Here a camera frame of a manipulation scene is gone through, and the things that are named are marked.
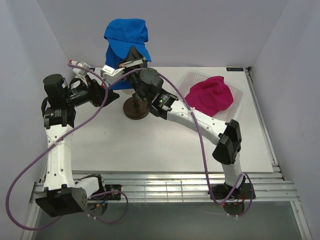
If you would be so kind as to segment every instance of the blue cloth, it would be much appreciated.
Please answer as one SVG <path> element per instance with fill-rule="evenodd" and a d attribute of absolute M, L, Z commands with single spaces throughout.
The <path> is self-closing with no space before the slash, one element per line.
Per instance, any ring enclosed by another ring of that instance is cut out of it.
<path fill-rule="evenodd" d="M 105 64 L 116 69 L 128 55 L 132 46 L 151 62 L 151 57 L 145 43 L 149 41 L 146 21 L 143 19 L 115 19 L 105 29 L 104 38 L 108 40 L 109 47 L 105 54 Z M 112 89 L 131 89 L 127 81 L 116 84 Z"/>

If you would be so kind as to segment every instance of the brown round base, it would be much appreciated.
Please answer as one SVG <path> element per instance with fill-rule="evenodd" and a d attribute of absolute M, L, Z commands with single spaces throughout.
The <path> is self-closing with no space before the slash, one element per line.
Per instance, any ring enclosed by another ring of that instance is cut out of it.
<path fill-rule="evenodd" d="M 149 109 L 146 101 L 134 102 L 130 97 L 123 104 L 123 112 L 129 119 L 140 120 L 148 115 Z"/>

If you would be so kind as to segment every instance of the cap brim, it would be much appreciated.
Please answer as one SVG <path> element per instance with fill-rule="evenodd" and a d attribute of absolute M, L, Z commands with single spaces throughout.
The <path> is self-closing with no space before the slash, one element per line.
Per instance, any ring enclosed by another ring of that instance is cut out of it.
<path fill-rule="evenodd" d="M 125 59 L 130 51 L 130 48 L 134 46 L 139 51 L 139 53 L 141 53 L 146 58 L 148 62 L 151 62 L 151 57 L 144 43 L 139 44 L 133 42 L 119 41 L 112 38 L 107 38 L 107 40 L 114 53 L 120 58 Z"/>
<path fill-rule="evenodd" d="M 199 112 L 201 112 L 205 115 L 208 115 L 210 117 L 213 117 L 214 115 L 216 115 L 219 112 L 218 110 L 211 109 L 211 108 L 204 106 L 198 97 L 190 97 L 189 94 L 185 97 L 185 100 L 190 105 L 190 107 L 192 107 L 192 108 L 194 107 Z"/>

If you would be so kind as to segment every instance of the white plastic basket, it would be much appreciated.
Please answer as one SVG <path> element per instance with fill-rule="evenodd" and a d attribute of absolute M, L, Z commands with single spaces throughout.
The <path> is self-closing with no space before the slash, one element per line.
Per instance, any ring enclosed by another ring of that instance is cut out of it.
<path fill-rule="evenodd" d="M 212 77 L 212 76 L 203 74 L 198 71 L 190 70 L 180 80 L 181 84 L 178 87 L 178 89 L 185 97 L 190 92 L 190 88 L 193 85 L 200 83 L 204 80 L 207 80 L 210 77 Z M 227 82 L 228 79 L 224 78 L 224 81 L 225 81 L 224 83 L 231 90 L 231 93 L 233 96 L 233 103 L 230 105 L 230 107 L 228 107 L 227 110 L 219 111 L 216 115 L 210 116 L 210 117 L 214 117 L 215 119 L 229 122 L 231 119 L 236 120 L 238 118 L 239 113 L 241 111 L 241 107 L 242 107 L 244 92 L 241 89 L 239 89 L 238 87 L 233 86 L 232 84 L 228 83 Z"/>

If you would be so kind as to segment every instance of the pink cloth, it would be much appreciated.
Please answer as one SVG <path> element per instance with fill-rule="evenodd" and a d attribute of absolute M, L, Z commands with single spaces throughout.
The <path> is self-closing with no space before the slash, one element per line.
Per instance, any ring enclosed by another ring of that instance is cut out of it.
<path fill-rule="evenodd" d="M 210 117 L 226 110 L 234 102 L 222 76 L 212 76 L 192 86 L 185 100 L 191 107 Z"/>

